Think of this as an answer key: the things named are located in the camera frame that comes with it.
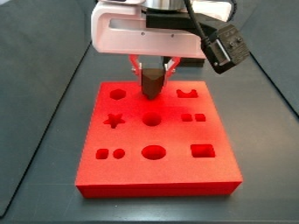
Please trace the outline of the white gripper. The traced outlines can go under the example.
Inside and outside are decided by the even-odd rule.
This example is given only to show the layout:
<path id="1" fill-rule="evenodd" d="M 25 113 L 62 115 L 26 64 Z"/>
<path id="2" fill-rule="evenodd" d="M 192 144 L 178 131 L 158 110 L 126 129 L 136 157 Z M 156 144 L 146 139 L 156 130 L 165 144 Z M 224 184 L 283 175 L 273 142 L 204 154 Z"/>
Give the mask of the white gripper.
<path id="1" fill-rule="evenodd" d="M 97 0 L 90 14 L 92 45 L 100 53 L 129 54 L 132 73 L 141 80 L 141 63 L 137 55 L 162 58 L 164 80 L 173 75 L 181 58 L 200 58 L 200 38 L 180 31 L 145 27 L 145 11 L 185 12 L 182 0 Z"/>

